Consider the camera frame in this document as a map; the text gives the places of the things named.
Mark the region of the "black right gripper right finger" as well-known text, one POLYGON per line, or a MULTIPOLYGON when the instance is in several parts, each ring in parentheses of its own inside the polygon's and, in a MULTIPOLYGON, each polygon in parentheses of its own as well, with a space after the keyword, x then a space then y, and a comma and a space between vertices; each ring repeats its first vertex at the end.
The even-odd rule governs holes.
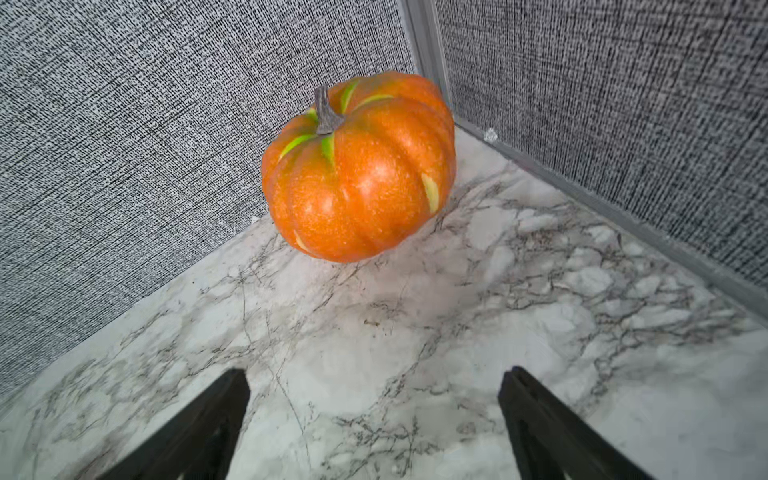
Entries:
POLYGON ((649 479, 527 370, 504 373, 498 404, 522 479, 649 479))

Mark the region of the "orange decorative pumpkin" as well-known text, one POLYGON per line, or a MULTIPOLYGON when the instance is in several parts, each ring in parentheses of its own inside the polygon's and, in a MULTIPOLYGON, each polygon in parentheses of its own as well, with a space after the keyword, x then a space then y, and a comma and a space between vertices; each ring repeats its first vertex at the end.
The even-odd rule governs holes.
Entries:
POLYGON ((261 162, 269 214, 294 249, 352 263, 392 249, 443 208, 457 170, 440 89, 387 71, 319 86, 261 162))

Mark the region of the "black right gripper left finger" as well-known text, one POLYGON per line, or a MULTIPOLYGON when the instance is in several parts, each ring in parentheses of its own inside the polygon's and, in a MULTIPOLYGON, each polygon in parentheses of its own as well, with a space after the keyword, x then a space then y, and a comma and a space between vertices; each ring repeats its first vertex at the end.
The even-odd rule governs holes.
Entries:
POLYGON ((250 398, 245 371, 229 369, 103 479, 224 479, 250 398))

